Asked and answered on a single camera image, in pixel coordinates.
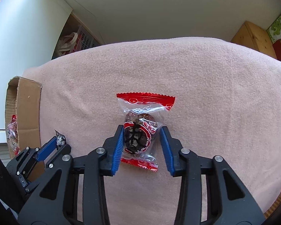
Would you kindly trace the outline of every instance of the red snack package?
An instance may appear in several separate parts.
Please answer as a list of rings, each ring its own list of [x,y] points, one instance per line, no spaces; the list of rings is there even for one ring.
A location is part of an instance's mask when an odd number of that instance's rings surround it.
[[[156,172],[158,131],[175,97],[131,92],[117,94],[117,98],[125,114],[121,161]]]
[[[11,121],[7,125],[6,131],[7,144],[13,150],[15,155],[19,154],[20,148],[18,143],[18,131],[17,131],[17,116],[12,115]]]

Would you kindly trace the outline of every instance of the wooden cabinet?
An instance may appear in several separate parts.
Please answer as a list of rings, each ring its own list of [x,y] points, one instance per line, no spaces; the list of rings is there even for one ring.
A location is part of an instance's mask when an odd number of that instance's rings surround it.
[[[267,31],[249,21],[246,21],[241,26],[231,42],[277,59]]]

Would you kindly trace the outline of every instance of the plastic basket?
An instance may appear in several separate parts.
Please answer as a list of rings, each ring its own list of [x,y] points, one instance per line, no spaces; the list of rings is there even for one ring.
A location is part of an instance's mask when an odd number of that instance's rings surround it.
[[[79,29],[77,31],[78,38],[76,40],[76,44],[73,47],[73,49],[70,51],[72,52],[78,52],[82,51],[88,48],[96,47],[97,43],[94,41],[94,37],[92,37],[84,28],[82,25],[79,25]]]

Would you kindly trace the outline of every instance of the small black wrapper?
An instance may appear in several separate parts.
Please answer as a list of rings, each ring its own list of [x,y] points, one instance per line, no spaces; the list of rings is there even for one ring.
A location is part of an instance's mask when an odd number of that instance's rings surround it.
[[[56,132],[56,149],[58,150],[60,147],[66,144],[67,141],[66,141],[66,137],[63,134],[60,134],[56,130],[55,132]]]

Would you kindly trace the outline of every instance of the wrapped candy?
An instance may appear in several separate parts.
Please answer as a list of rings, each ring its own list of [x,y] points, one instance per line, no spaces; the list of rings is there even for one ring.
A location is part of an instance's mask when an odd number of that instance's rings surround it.
[[[6,139],[8,146],[13,150],[14,154],[17,155],[20,152],[18,142],[18,130],[17,130],[17,116],[12,115],[11,121],[7,125]]]
[[[175,98],[153,93],[120,93],[119,104],[125,114],[124,149],[121,161],[157,171],[156,140],[165,114]]]
[[[66,137],[55,130],[56,133],[56,150],[67,143]]]

